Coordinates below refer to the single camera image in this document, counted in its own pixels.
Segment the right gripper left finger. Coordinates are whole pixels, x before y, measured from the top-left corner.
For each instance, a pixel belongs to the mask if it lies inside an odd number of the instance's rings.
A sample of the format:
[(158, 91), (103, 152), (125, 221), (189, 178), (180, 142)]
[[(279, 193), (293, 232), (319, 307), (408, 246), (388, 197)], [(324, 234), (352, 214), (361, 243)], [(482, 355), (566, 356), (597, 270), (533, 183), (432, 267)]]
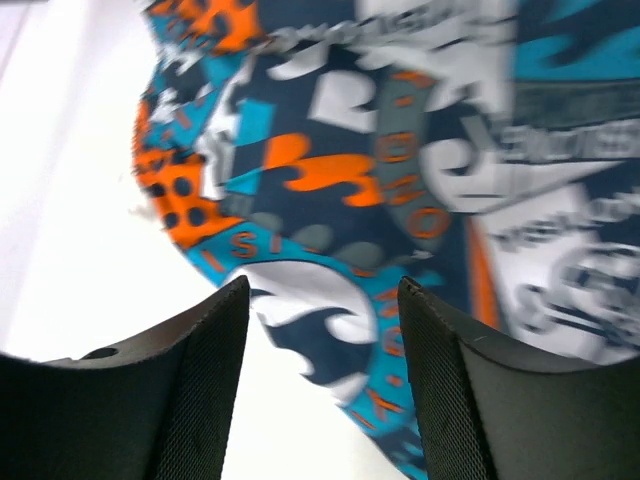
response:
[(238, 277), (133, 337), (39, 363), (1, 358), (5, 479), (217, 479), (249, 321)]

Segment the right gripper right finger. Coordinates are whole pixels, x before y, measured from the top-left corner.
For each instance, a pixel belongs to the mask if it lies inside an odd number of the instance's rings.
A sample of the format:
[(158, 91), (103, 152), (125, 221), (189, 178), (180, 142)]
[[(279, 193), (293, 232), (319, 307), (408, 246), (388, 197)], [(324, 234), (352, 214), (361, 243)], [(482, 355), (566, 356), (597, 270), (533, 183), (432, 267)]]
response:
[(598, 366), (508, 336), (411, 278), (400, 328), (431, 479), (635, 479), (639, 362)]

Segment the blue orange patterned shorts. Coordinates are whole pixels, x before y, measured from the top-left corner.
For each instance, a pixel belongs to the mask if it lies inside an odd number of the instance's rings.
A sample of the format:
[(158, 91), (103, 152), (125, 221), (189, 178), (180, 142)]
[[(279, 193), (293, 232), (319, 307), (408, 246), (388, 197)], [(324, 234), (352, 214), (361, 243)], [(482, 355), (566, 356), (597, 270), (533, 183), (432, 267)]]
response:
[(635, 1), (146, 1), (134, 172), (402, 474), (397, 289), (535, 347), (639, 353)]

